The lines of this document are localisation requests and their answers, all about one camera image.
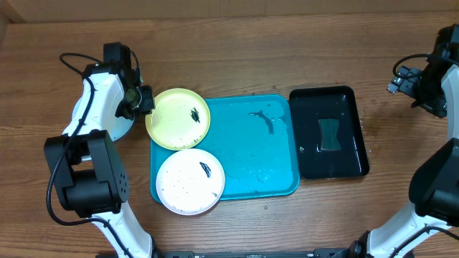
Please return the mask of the light blue plate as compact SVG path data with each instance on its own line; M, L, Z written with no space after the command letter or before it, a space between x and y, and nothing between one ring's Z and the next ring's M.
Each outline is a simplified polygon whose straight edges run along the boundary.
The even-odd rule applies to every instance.
M101 105L96 102L92 103L90 113L78 134L88 134L91 130L107 130L112 141L119 140L131 129L133 121L123 117L117 118L114 114L109 115L107 112L93 112L94 108L100 107ZM82 104L82 98L80 98L72 111L72 121L62 132L63 134L71 135L75 131L84 109L85 105Z

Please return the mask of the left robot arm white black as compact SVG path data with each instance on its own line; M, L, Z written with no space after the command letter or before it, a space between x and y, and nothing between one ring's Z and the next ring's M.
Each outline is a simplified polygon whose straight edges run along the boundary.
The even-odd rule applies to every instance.
M44 143L48 214L63 226L94 224L117 257L161 257L128 203L128 175L114 144L155 108L152 89L135 53L120 42L104 44L103 59L91 61L78 72L83 92L70 124Z

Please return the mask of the yellow plate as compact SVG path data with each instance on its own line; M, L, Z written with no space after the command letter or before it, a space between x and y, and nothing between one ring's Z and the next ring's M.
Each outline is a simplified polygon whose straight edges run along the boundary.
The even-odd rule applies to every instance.
M145 118L151 139L159 146L180 151L200 143L209 131L209 106L197 93L184 88L166 90L154 98L155 108ZM191 109L199 111L200 123L191 118Z

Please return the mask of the white pink plate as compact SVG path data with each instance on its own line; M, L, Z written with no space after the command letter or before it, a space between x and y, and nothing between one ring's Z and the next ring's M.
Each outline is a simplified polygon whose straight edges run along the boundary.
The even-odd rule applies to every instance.
M200 166L207 164L207 178ZM222 164L205 150L190 148L169 156L156 176L156 192L161 203L175 214L195 216L210 210L221 198L225 187Z

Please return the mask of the dark green sponge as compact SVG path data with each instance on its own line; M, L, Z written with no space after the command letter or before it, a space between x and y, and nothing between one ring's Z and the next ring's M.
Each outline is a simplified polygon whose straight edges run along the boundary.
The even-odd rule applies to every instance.
M341 145L337 138L339 121L333 118L320 119L318 121L321 132L320 151L339 151Z

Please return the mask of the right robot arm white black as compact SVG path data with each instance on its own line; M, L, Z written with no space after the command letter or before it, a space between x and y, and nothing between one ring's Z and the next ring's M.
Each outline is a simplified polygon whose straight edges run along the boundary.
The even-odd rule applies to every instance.
M458 25L439 30L432 52L423 58L423 70L397 61L387 89L413 98L414 108L447 118L447 142L416 170L408 203L336 257L412 257L416 246L438 232L458 238L450 232L458 226Z

